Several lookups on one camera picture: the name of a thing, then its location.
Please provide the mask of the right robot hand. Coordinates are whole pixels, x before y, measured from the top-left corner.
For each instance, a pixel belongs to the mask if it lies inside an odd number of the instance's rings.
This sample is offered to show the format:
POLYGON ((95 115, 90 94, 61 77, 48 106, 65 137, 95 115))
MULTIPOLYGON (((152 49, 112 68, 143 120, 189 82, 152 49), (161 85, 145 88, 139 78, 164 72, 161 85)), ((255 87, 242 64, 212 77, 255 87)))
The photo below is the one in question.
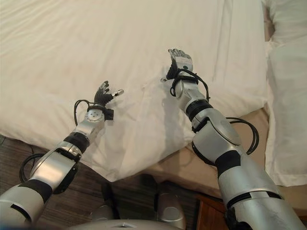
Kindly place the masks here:
POLYGON ((174 79, 179 69, 193 71, 193 63, 190 55, 179 49, 169 49, 168 52, 171 58, 171 65, 166 75, 167 80, 174 79))

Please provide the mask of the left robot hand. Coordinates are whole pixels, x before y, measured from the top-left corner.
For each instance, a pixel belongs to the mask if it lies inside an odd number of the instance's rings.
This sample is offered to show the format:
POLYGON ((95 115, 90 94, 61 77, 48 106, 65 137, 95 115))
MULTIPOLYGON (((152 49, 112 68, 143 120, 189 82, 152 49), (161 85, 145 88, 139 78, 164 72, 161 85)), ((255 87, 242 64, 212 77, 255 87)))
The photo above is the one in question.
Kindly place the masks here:
POLYGON ((94 104, 105 106, 115 97, 118 97, 124 93, 124 90, 118 90, 115 92, 109 92, 109 90, 109 82, 104 81, 96 91, 96 94, 94 96, 94 104))

